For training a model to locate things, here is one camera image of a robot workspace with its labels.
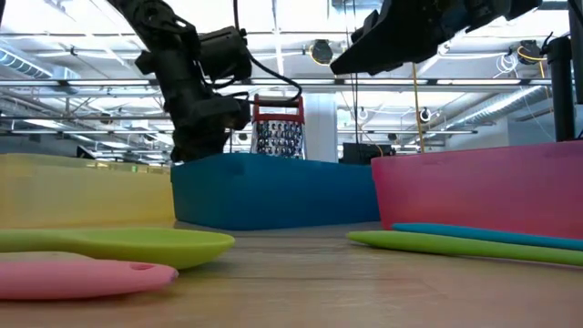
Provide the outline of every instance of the box grater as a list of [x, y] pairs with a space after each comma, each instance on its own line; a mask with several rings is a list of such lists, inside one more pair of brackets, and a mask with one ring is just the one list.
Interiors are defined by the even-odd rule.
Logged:
[[282, 108], [283, 97], [260, 97], [255, 95], [253, 106], [253, 134], [251, 152], [268, 156], [305, 159], [305, 119], [303, 99], [290, 103], [285, 108], [297, 108], [295, 114], [261, 113], [263, 108]]

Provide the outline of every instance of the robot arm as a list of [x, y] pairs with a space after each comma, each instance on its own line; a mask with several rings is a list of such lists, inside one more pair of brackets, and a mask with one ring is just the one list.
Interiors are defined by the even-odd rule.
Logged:
[[336, 75], [393, 70], [419, 63], [462, 30], [470, 32], [504, 16], [511, 20], [542, 0], [384, 0], [352, 35], [353, 46], [331, 69]]
[[[225, 128], [241, 130], [251, 119], [247, 101], [223, 97], [216, 88], [251, 76], [245, 32], [234, 27], [200, 36], [161, 0], [108, 0], [148, 48], [136, 60], [143, 74], [155, 73], [164, 110], [174, 123], [172, 160], [190, 161], [222, 153]], [[223, 86], [210, 84], [231, 77]]]

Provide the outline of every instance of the green utensil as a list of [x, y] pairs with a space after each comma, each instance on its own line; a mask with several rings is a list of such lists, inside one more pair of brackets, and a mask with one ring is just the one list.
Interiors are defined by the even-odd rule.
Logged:
[[442, 255], [480, 256], [583, 266], [583, 251], [523, 246], [492, 241], [400, 231], [350, 232], [347, 237], [374, 247]]
[[0, 231], [0, 252], [66, 251], [176, 269], [211, 261], [234, 243], [233, 237], [222, 233], [158, 228]]

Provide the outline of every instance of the table surface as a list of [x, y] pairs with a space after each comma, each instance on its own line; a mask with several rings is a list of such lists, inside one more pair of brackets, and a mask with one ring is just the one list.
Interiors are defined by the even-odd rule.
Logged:
[[376, 224], [234, 232], [168, 289], [81, 302], [0, 302], [6, 328], [579, 327], [583, 269], [375, 250]]

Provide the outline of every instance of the ceiling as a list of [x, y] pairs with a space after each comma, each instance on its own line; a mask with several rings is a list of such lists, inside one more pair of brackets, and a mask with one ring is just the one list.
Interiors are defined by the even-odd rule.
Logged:
[[[197, 27], [199, 33], [231, 26], [233, 24], [231, 0], [167, 0], [174, 11]], [[276, 17], [272, 4], [276, 4]], [[330, 40], [337, 55], [346, 47], [347, 31], [370, 13], [371, 6], [379, 4], [371, 0], [367, 6], [358, 7], [347, 15], [331, 6], [331, 0], [240, 0], [240, 25], [247, 29], [249, 49], [267, 67], [279, 70], [287, 77], [295, 79], [335, 78], [330, 68], [316, 64], [302, 50], [309, 49], [314, 39]], [[562, 36], [568, 32], [566, 10], [537, 10], [507, 22], [501, 18], [489, 26], [470, 34], [459, 36], [452, 41], [448, 50], [425, 63], [418, 65], [420, 78], [514, 78], [540, 77], [538, 66], [518, 64], [515, 70], [501, 71], [501, 56], [509, 48], [516, 49], [519, 42], [535, 39], [539, 44], [550, 34]], [[134, 66], [133, 60], [145, 49], [128, 23], [105, 0], [19, 0], [8, 1], [3, 26], [0, 30], [0, 48], [8, 47], [21, 51], [31, 62], [46, 70], [67, 67], [74, 77], [81, 79], [143, 79]], [[276, 56], [281, 50], [282, 56]], [[413, 69], [405, 65], [392, 72], [385, 72], [375, 78], [411, 78]], [[27, 78], [14, 70], [0, 67], [0, 77], [4, 79]], [[267, 77], [259, 69], [254, 69], [253, 77]], [[126, 89], [129, 97], [73, 97], [64, 93], [39, 91], [34, 87], [11, 87], [9, 90], [22, 97], [36, 101], [64, 113], [75, 109], [79, 116], [100, 115], [161, 115], [161, 97], [155, 88]], [[88, 95], [104, 92], [104, 88], [85, 87]], [[281, 87], [255, 87], [262, 94], [280, 94]], [[359, 107], [371, 114], [366, 125], [384, 128], [411, 128], [415, 117], [410, 110], [414, 106], [413, 86], [393, 89], [392, 92], [378, 90], [359, 92]], [[45, 92], [45, 97], [38, 96]], [[142, 97], [132, 94], [139, 92]], [[339, 109], [347, 109], [353, 103], [353, 92], [334, 90]], [[462, 90], [460, 88], [439, 88], [422, 90], [419, 95], [421, 107], [443, 114], [444, 118], [459, 112], [469, 105], [492, 97], [494, 92]], [[353, 126], [351, 118], [344, 120], [346, 127]], [[168, 125], [169, 121], [142, 123], [114, 122], [113, 127], [141, 128]], [[104, 127], [99, 121], [84, 128]]]

